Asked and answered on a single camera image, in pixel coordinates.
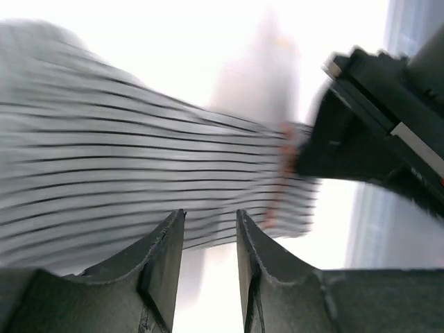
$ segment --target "black and white striped cloth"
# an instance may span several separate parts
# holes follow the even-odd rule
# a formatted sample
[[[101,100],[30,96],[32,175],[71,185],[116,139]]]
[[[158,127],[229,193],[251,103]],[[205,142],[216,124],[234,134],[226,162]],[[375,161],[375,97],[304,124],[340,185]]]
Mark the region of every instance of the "black and white striped cloth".
[[[239,208],[263,219],[277,128],[153,92],[46,23],[0,25],[0,71],[0,265],[94,263],[178,208],[185,248],[234,241]],[[316,182],[288,185],[273,236],[311,224]]]

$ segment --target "white surface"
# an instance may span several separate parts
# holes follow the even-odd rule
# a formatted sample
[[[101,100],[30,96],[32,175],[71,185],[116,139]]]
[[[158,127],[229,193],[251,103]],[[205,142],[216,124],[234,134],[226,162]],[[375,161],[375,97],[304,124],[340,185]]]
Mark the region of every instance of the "white surface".
[[[383,46],[388,3],[274,1],[282,34],[297,49],[296,120],[311,121],[310,112],[316,108],[312,102],[327,80],[321,66],[332,51],[348,52],[354,44],[367,51]],[[5,3],[1,15],[42,18],[65,26],[92,51],[150,87],[209,105],[221,69],[230,59],[239,58],[254,39],[265,8],[266,1],[258,0],[21,0]],[[251,75],[258,75],[257,70],[253,68]],[[249,85],[244,86],[244,98],[253,99],[253,92],[246,89]],[[255,88],[254,93],[261,96],[266,91]],[[343,266],[354,193],[353,183],[326,181],[313,232],[282,243],[314,266]],[[201,269],[200,260],[204,261]],[[185,252],[174,332],[242,331],[235,245]]]

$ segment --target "striped fabric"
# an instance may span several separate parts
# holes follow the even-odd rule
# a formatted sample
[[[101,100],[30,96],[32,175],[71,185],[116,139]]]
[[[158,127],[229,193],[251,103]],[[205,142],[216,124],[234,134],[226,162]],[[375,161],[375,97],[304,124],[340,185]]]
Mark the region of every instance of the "striped fabric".
[[[68,31],[0,26],[0,264],[92,264],[187,210],[185,248],[260,222],[282,134],[145,88]],[[310,128],[295,124],[297,144]],[[290,179],[272,236],[309,230],[316,181]]]

